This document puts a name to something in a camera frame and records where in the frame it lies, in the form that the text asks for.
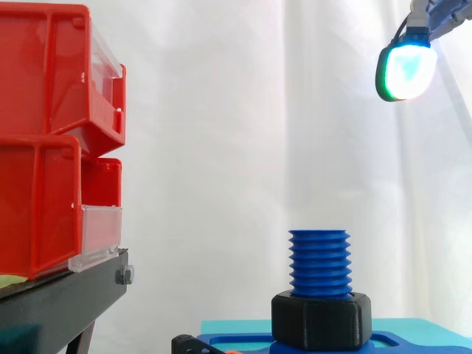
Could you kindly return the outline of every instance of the black hex nut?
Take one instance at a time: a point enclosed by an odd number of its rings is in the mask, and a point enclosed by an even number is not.
[[[272,299],[272,336],[307,351],[359,350],[372,335],[367,295],[346,300],[309,299],[290,291]]]

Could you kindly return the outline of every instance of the white light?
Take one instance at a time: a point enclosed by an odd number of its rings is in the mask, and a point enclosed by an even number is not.
[[[399,100],[419,96],[433,80],[436,61],[436,52],[426,46],[394,48],[386,63],[386,89]]]

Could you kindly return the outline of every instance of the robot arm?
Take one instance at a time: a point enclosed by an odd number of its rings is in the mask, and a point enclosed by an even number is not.
[[[413,0],[411,12],[381,51],[375,87],[387,102],[422,94],[434,76],[437,55],[431,41],[472,19],[472,0]]]
[[[429,9],[429,40],[433,41],[472,19],[472,0],[438,0]]]

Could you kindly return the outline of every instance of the red plastic drawer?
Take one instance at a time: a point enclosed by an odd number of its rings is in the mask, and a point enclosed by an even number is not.
[[[85,237],[87,252],[119,244],[121,163],[80,150],[73,136],[0,137],[0,274],[42,275],[83,253]],[[84,201],[114,218],[95,215],[84,234]]]
[[[98,157],[125,144],[125,68],[89,9],[0,2],[0,135],[76,136]]]

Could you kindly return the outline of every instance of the blue threaded bolt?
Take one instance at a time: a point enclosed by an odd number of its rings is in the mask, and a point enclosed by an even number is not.
[[[349,299],[353,288],[349,286],[351,272],[347,259],[350,255],[344,230],[294,230],[290,231],[293,246],[290,257],[294,269],[290,282],[292,294],[319,299]]]

